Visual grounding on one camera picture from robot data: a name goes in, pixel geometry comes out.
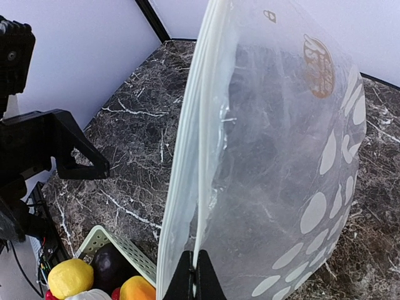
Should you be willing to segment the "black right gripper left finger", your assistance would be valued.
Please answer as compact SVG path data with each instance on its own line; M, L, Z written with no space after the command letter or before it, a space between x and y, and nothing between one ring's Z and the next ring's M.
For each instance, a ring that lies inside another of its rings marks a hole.
M176 270L163 300L193 300L194 299L194 267L193 252L184 251L181 254Z

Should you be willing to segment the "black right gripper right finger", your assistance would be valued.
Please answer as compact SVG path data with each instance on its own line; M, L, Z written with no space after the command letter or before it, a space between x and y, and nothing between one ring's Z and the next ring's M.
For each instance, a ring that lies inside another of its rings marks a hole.
M198 300L226 300L206 250L200 250L196 266L196 293Z

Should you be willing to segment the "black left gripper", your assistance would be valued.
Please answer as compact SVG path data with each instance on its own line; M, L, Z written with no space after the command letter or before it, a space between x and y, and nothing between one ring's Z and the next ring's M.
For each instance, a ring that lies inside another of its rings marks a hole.
M76 162L77 150L89 162ZM61 179L95 180L110 176L109 161L65 110L33 111L1 121L1 184L50 171Z

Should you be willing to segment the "clear dotted zip top bag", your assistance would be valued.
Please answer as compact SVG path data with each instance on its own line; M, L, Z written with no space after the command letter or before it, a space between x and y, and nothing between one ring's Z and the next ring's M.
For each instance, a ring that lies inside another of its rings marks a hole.
M331 256L366 136L363 80L296 1L210 1L189 69L157 254L163 299L200 250L227 299L286 299Z

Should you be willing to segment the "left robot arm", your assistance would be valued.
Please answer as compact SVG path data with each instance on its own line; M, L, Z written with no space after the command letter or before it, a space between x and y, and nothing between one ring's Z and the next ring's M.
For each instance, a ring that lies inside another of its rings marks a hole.
M28 24L1 18L1 113L24 91L36 38ZM42 241L51 227L22 200L26 180L56 165L62 179L106 179L108 160L89 142L73 115L62 109L1 119L1 239Z

